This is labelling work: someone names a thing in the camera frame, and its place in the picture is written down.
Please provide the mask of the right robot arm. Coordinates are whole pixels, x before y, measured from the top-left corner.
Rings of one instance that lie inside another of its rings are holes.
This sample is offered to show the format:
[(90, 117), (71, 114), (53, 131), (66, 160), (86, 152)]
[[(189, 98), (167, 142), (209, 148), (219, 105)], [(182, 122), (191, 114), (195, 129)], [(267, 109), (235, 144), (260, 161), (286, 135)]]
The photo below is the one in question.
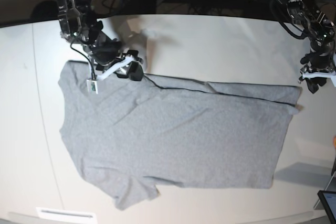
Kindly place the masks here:
[(89, 81), (98, 81), (114, 74), (118, 78), (141, 81), (143, 59), (137, 50), (123, 52), (123, 43), (111, 39), (103, 30), (102, 21), (92, 0), (56, 0), (61, 37), (71, 46), (79, 44), (88, 61)]

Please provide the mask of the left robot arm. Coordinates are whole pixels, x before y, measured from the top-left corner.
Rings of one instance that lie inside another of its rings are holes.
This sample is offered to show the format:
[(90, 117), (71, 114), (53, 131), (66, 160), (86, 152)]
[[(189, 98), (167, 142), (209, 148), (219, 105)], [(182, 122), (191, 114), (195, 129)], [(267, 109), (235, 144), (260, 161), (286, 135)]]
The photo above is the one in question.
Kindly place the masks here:
[(316, 93), (327, 80), (335, 82), (334, 24), (315, 0), (270, 0), (269, 7), (289, 35), (310, 41), (310, 51), (300, 60), (299, 82), (306, 82), (311, 93)]

